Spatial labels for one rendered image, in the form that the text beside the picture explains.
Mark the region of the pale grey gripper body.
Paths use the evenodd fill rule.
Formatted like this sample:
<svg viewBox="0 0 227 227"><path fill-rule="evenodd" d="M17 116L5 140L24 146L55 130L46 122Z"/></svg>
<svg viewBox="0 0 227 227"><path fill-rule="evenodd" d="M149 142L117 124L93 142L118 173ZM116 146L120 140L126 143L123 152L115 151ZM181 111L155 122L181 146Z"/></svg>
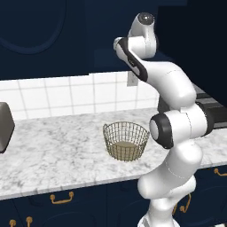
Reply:
<svg viewBox="0 0 227 227"><path fill-rule="evenodd" d="M162 97L159 97L159 103L158 103L157 110L160 114L165 113L170 110L168 104L162 99Z"/></svg>

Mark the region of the tall navy cabinet panel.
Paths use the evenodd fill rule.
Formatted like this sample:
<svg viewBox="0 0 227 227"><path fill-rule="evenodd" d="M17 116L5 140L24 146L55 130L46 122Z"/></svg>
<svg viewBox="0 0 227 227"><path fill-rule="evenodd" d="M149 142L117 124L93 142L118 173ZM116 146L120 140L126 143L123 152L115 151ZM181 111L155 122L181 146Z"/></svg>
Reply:
<svg viewBox="0 0 227 227"><path fill-rule="evenodd" d="M227 104L227 0L159 0L160 51Z"/></svg>

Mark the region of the plain navy cabinet door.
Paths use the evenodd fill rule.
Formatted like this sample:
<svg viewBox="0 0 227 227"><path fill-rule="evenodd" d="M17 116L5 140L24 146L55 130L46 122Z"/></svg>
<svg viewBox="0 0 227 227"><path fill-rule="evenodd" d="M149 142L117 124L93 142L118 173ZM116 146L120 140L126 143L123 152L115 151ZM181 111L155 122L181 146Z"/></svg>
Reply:
<svg viewBox="0 0 227 227"><path fill-rule="evenodd" d="M88 71L126 71L117 58L114 39L126 37L140 12L157 15L158 0L85 0Z"/></svg>

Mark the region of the navy base cabinet door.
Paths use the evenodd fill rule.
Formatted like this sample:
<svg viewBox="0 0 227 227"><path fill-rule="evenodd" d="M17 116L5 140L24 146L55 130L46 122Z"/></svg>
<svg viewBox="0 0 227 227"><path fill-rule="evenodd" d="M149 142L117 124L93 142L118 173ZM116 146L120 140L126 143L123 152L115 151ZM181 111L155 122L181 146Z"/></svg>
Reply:
<svg viewBox="0 0 227 227"><path fill-rule="evenodd" d="M227 165L202 168L195 173L196 189L186 213L179 210L188 195L177 204L175 220L181 227L212 227L227 222Z"/></svg>
<svg viewBox="0 0 227 227"><path fill-rule="evenodd" d="M149 200L141 197L137 180L108 184L106 187L106 227L137 227Z"/></svg>

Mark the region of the navy cabinet door oval inlay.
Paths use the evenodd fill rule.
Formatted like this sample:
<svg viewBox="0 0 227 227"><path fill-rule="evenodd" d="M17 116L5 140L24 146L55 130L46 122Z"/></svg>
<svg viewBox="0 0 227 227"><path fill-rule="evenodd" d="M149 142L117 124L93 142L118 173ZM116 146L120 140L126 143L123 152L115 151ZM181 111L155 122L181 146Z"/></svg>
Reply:
<svg viewBox="0 0 227 227"><path fill-rule="evenodd" d="M83 0L0 0L0 80L84 75Z"/></svg>

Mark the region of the black hob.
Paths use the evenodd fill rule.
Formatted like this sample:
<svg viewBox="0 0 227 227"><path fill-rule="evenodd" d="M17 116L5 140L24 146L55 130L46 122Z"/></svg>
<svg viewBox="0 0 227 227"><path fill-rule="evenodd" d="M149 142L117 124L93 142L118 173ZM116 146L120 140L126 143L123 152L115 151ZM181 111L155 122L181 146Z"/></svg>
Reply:
<svg viewBox="0 0 227 227"><path fill-rule="evenodd" d="M215 99L209 96L204 90L199 88L196 84L193 85L197 93L196 100L200 102L209 112L214 119L214 128L223 129L227 128L227 107L218 103Z"/></svg>

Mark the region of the navy drawer front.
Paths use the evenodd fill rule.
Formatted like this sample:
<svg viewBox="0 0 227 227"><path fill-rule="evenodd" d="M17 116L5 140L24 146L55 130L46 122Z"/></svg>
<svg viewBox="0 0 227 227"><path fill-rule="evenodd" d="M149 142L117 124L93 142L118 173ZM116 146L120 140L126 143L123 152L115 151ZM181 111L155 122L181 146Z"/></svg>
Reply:
<svg viewBox="0 0 227 227"><path fill-rule="evenodd" d="M71 202L61 205L51 204L50 195L55 200L68 199L74 192ZM25 221L33 218L31 227L105 227L106 225L106 186L96 185L61 192L49 192L14 199L20 218Z"/></svg>

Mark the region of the grey toaster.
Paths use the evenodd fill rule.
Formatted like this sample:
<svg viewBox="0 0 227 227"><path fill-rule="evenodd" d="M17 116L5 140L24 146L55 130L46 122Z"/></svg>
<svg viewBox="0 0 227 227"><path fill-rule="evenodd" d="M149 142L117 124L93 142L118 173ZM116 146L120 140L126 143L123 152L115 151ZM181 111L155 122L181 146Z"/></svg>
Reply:
<svg viewBox="0 0 227 227"><path fill-rule="evenodd" d="M4 153L10 143L15 123L10 107L5 102L0 102L0 153Z"/></svg>

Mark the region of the grey wall outlet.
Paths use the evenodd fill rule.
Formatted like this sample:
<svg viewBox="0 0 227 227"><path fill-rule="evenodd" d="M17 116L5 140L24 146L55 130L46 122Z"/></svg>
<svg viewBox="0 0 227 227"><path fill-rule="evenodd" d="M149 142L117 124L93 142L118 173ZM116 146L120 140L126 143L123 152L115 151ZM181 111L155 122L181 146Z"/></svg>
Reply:
<svg viewBox="0 0 227 227"><path fill-rule="evenodd" d="M128 72L127 85L129 87L138 85L138 78L131 71Z"/></svg>

